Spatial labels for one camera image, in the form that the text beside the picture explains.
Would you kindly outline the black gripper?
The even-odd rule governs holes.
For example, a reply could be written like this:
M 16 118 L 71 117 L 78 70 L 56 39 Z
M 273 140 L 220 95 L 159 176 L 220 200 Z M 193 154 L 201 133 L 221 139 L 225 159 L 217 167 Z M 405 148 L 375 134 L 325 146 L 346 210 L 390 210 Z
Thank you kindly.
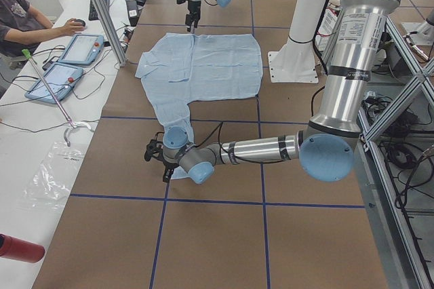
M 179 167 L 179 164 L 176 162 L 170 162 L 165 159 L 163 160 L 163 164 L 165 166 L 165 170 L 163 173 L 163 182 L 169 182 L 172 179 L 174 170 Z
M 187 31 L 191 31 L 192 18 L 193 15 L 193 26 L 195 28 L 198 27 L 200 21 L 200 12 L 201 12 L 201 1 L 189 1 L 188 3 L 189 14 L 186 15 L 185 24 L 187 27 Z

